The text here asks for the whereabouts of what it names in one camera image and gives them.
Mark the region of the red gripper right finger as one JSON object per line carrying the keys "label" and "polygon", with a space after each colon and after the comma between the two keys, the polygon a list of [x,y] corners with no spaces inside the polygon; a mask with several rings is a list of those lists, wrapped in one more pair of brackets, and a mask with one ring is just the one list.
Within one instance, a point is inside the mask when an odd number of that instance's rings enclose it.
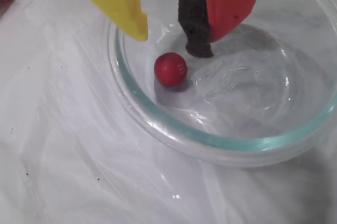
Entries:
{"label": "red gripper right finger", "polygon": [[213,57],[214,43],[236,28],[251,13],[256,0],[179,0],[178,22],[186,51],[194,57]]}

